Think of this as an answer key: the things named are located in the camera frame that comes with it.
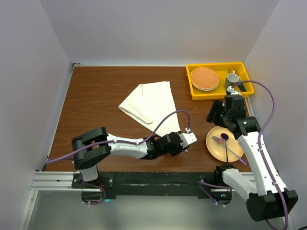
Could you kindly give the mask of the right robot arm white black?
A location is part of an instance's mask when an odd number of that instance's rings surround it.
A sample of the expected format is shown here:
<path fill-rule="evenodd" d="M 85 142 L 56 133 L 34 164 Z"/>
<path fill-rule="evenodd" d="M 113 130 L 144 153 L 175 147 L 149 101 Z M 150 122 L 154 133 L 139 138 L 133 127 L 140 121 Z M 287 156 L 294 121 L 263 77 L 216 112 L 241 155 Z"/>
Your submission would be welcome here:
<path fill-rule="evenodd" d="M 287 188 L 276 171 L 263 141 L 262 128 L 255 117 L 246 116 L 243 97 L 226 95 L 223 102 L 214 100 L 206 120 L 233 134 L 255 178 L 252 183 L 237 168 L 227 164 L 216 167 L 214 184 L 234 189 L 245 200 L 248 213 L 256 222 L 287 218 L 298 195 Z"/>

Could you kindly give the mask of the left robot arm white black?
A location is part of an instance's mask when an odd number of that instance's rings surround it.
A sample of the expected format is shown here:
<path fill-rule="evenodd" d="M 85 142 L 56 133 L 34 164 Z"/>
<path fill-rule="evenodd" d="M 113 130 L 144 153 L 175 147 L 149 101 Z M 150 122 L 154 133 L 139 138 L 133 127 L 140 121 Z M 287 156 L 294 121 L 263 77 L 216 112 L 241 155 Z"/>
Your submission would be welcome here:
<path fill-rule="evenodd" d="M 176 156 L 197 140 L 194 133 L 171 132 L 162 137 L 121 138 L 99 127 L 72 139 L 74 166 L 80 172 L 77 179 L 87 187 L 99 184 L 97 164 L 108 156 L 128 156 L 139 160 L 155 160 L 166 154 Z"/>

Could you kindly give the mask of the white cloth napkin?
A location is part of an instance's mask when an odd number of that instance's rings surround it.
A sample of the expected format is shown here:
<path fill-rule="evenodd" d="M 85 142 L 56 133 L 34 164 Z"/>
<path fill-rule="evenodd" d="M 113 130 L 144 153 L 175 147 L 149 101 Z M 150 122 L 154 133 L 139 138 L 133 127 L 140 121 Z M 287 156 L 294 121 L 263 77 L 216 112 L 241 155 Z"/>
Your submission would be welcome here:
<path fill-rule="evenodd" d="M 145 128 L 154 131 L 167 115 L 176 111 L 170 82 L 139 84 L 118 108 Z"/>

